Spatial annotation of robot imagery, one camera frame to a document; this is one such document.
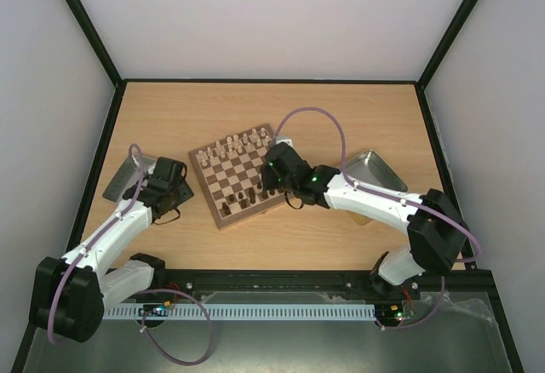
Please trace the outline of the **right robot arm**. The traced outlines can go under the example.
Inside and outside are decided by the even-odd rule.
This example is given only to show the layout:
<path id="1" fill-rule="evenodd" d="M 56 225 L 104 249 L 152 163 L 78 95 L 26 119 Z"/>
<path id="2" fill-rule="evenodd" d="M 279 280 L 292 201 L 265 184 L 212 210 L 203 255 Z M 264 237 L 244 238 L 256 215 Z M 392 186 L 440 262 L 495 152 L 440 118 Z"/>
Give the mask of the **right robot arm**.
<path id="1" fill-rule="evenodd" d="M 339 169 L 310 166 L 285 142 L 267 151 L 261 181 L 266 190 L 282 187 L 303 206 L 352 212 L 402 232 L 408 245 L 382 254 L 370 272 L 371 287 L 383 298 L 421 273 L 450 273 L 469 239 L 459 211 L 443 192 L 395 192 L 360 183 Z"/>

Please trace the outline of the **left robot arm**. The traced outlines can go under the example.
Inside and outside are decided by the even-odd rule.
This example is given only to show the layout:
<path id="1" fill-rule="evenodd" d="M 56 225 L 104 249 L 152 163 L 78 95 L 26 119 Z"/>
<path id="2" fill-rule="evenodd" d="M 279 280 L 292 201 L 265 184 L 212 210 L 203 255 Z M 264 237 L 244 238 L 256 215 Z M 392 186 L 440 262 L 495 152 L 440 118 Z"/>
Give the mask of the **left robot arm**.
<path id="1" fill-rule="evenodd" d="M 143 290 L 163 287 L 166 265 L 155 256 L 137 253 L 121 267 L 111 266 L 135 237 L 193 197 L 186 173 L 186 164 L 164 157 L 141 168 L 90 237 L 60 259 L 44 258 L 35 272 L 30 322 L 50 339 L 85 342 L 106 311 Z"/>

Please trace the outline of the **wooden chess board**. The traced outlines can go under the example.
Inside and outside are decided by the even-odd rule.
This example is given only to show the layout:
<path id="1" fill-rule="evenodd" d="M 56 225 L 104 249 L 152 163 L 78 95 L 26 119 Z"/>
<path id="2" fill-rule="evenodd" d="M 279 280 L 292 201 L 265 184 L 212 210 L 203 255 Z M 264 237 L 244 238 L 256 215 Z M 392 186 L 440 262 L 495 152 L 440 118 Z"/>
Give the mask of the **wooden chess board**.
<path id="1" fill-rule="evenodd" d="M 261 136 L 260 128 L 264 127 L 267 134 Z M 252 136 L 252 129 L 257 130 L 258 136 Z M 250 152 L 246 151 L 246 144 L 243 141 L 243 134 L 248 134 L 248 142 L 251 142 L 253 147 Z M 237 134 L 239 142 L 227 144 L 227 137 Z M 268 191 L 268 199 L 261 198 L 263 190 L 261 184 L 260 169 L 264 163 L 264 157 L 269 149 L 274 130 L 270 124 L 264 123 L 250 129 L 246 129 L 239 133 L 227 135 L 219 139 L 222 144 L 222 150 L 226 153 L 226 158 L 220 158 L 220 151 L 216 150 L 216 141 L 204 146 L 199 146 L 188 153 L 193 171 L 198 179 L 198 184 L 209 206 L 209 211 L 212 214 L 216 227 L 220 230 L 238 224 L 241 221 L 263 214 L 270 209 L 273 209 L 280 204 L 285 203 L 284 191 L 282 189 Z M 237 148 L 242 146 L 243 154 L 238 154 Z M 216 164 L 210 162 L 207 154 L 207 147 L 211 147 L 214 156 L 216 156 Z M 199 151 L 204 150 L 207 157 L 199 157 Z M 209 160 L 209 165 L 203 167 L 201 162 L 203 159 Z M 253 188 L 255 191 L 256 202 L 251 204 L 248 197 L 248 190 Z M 240 209 L 238 204 L 238 194 L 242 193 L 247 201 L 248 207 Z M 235 201 L 229 203 L 227 197 L 229 195 L 235 197 Z M 223 203 L 229 205 L 231 210 L 230 215 L 223 215 L 221 206 Z"/>

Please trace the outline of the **left metal tray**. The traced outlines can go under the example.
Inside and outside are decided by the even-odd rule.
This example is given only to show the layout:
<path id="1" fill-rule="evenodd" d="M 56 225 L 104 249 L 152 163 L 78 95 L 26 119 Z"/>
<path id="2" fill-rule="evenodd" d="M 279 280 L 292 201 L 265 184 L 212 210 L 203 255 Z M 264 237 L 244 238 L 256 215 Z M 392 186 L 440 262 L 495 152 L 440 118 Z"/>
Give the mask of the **left metal tray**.
<path id="1" fill-rule="evenodd" d="M 138 181 L 138 169 L 133 158 L 126 157 L 110 179 L 102 197 L 113 203 L 118 203 L 124 192 Z"/>

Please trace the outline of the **dark rook near corner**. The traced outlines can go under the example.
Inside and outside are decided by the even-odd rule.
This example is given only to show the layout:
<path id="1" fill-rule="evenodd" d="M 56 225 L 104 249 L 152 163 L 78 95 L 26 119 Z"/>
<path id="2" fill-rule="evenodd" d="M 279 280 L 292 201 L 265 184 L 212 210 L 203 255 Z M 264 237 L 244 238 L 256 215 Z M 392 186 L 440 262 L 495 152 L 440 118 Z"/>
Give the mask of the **dark rook near corner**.
<path id="1" fill-rule="evenodd" d="M 221 212 L 222 212 L 223 215 L 230 215 L 231 210 L 229 208 L 229 205 L 226 204 L 226 203 L 223 203 L 222 206 L 221 206 Z"/>

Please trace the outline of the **right metal tin tray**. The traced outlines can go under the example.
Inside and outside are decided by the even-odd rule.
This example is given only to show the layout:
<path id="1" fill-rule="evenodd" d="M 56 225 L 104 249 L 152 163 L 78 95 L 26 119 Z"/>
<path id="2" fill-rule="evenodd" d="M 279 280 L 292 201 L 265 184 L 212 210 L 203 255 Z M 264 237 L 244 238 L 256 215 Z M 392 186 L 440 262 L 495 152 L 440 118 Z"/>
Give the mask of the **right metal tin tray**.
<path id="1" fill-rule="evenodd" d="M 364 151 L 347 160 L 346 172 L 358 181 L 364 181 L 377 187 L 384 187 L 396 192 L 408 191 L 405 182 L 373 150 Z"/>

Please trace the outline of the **black enclosure frame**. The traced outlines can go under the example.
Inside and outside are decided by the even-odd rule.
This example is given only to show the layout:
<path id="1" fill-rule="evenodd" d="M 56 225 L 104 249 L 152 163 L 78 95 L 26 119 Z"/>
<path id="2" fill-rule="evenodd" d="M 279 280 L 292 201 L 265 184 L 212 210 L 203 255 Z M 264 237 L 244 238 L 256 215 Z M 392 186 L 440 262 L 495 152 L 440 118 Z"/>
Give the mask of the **black enclosure frame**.
<path id="1" fill-rule="evenodd" d="M 356 84 L 356 85 L 371 85 L 371 84 L 383 84 L 383 85 L 401 85 L 409 84 L 414 86 L 416 91 L 416 97 L 421 108 L 421 114 L 425 127 L 427 130 L 427 136 L 433 151 L 433 157 L 437 165 L 439 172 L 439 178 L 442 182 L 442 186 L 445 188 L 446 195 L 453 199 L 455 206 L 459 208 L 456 196 L 454 193 L 454 186 L 451 181 L 451 174 L 447 170 L 446 157 L 439 145 L 439 135 L 437 126 L 433 122 L 432 114 L 430 111 L 427 98 L 425 96 L 425 88 L 431 82 L 439 66 L 443 62 L 445 56 L 448 54 L 452 44 L 455 42 L 462 27 L 466 23 L 468 17 L 472 13 L 474 7 L 479 0 L 462 0 L 460 6 L 455 12 L 450 24 L 448 25 L 443 37 L 439 41 L 438 46 L 433 52 L 430 61 L 427 63 L 422 75 L 415 80 L 369 80 L 369 79 L 332 79 L 332 78 L 307 78 L 307 79 L 282 79 L 282 78 L 122 78 L 118 69 L 112 60 L 112 57 L 108 54 L 105 44 L 100 38 L 100 34 L 97 32 L 93 21 L 89 17 L 81 0 L 65 0 L 72 14 L 74 15 L 77 23 L 83 31 L 83 34 L 89 41 L 91 48 L 94 50 L 97 58 L 99 59 L 102 67 L 106 71 L 107 76 L 114 85 L 115 92 L 112 97 L 111 105 L 106 116 L 106 122 L 100 135 L 97 151 L 94 156 L 93 163 L 91 165 L 89 177 L 84 189 L 84 196 L 78 207 L 76 219 L 68 239 L 67 248 L 72 248 L 72 245 L 76 243 L 76 237 L 81 237 L 83 233 L 84 222 L 88 218 L 90 211 L 91 200 L 90 197 L 85 197 L 85 194 L 90 191 L 95 191 L 98 185 L 99 174 L 102 169 L 104 160 L 106 158 L 106 149 L 112 138 L 114 125 L 118 118 L 120 106 L 122 104 L 122 95 L 128 83 L 247 83 L 247 84 Z M 470 289 L 473 286 L 477 287 L 479 278 L 483 279 L 483 282 L 487 282 L 490 287 L 494 288 L 496 297 L 492 296 L 492 311 L 494 316 L 499 317 L 499 330 L 502 338 L 503 345 L 506 349 L 507 359 L 511 368 L 514 368 L 514 372 L 524 372 L 523 366 L 514 343 L 511 330 L 508 325 L 507 317 L 504 312 L 501 299 L 497 292 L 496 284 L 493 280 L 491 271 L 477 269 L 476 263 L 470 262 L 469 266 L 466 266 L 464 271 L 456 271 L 454 278 L 455 288 L 457 289 Z M 37 327 L 32 323 L 28 323 L 25 333 L 20 343 L 19 350 L 14 360 L 11 372 L 24 372 L 24 369 L 28 366 L 29 354 L 32 352 L 32 345 L 35 340 Z"/>

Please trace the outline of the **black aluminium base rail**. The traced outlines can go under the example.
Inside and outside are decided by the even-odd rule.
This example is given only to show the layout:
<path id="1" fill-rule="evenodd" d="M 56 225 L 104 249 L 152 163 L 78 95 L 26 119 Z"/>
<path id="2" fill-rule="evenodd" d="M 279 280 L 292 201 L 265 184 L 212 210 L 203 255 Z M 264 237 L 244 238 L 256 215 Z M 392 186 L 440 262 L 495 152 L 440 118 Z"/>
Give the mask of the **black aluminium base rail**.
<path id="1" fill-rule="evenodd" d="M 171 269 L 165 281 L 174 282 L 185 291 L 267 291 L 320 292 L 339 294 L 350 300 L 397 301 L 410 296 L 418 299 L 422 292 L 440 291 L 440 277 L 424 273 L 411 278 L 400 288 L 375 289 L 370 273 L 360 271 L 220 271 Z"/>

